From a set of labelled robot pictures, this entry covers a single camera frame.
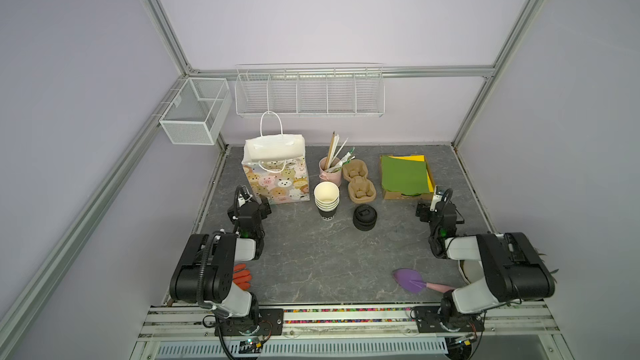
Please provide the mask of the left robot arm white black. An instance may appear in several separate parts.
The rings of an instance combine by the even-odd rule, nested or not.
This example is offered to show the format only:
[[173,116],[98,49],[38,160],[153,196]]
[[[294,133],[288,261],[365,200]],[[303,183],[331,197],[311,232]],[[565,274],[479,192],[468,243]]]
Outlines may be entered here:
[[189,237],[169,283],[170,298],[210,311],[224,333],[257,333],[262,321],[258,300],[241,286],[248,281],[236,266],[260,259],[263,220],[270,213],[265,196],[238,186],[228,209],[233,229]]

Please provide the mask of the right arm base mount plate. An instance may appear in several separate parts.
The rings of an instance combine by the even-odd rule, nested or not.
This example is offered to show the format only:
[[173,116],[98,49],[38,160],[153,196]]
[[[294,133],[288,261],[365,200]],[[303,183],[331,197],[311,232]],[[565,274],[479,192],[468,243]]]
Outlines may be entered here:
[[481,313],[446,315],[439,305],[416,306],[410,311],[420,333],[481,333],[485,330]]

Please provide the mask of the cartoon animal paper gift bag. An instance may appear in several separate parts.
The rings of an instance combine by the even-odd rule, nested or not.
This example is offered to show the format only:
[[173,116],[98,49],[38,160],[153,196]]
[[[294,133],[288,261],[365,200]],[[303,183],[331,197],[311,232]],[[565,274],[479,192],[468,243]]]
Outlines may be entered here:
[[269,203],[310,200],[305,138],[287,133],[277,113],[261,115],[258,136],[243,145],[242,166],[252,192]]

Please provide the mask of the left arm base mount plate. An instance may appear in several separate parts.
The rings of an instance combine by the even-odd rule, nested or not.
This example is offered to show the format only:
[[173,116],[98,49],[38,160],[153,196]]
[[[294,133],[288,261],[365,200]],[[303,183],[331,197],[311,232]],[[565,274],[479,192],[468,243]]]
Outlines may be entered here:
[[224,337],[280,336],[283,333],[284,309],[260,308],[244,318],[224,318],[216,326],[215,335]]

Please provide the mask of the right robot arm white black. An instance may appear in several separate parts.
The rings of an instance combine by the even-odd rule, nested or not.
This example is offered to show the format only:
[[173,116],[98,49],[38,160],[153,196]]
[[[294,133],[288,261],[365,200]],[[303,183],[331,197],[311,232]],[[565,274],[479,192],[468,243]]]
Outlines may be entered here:
[[555,279],[524,233],[459,235],[465,219],[452,200],[451,188],[419,202],[416,216],[429,226],[428,243],[435,258],[478,262],[483,276],[443,293],[435,318],[447,331],[474,327],[482,313],[511,303],[550,298]]

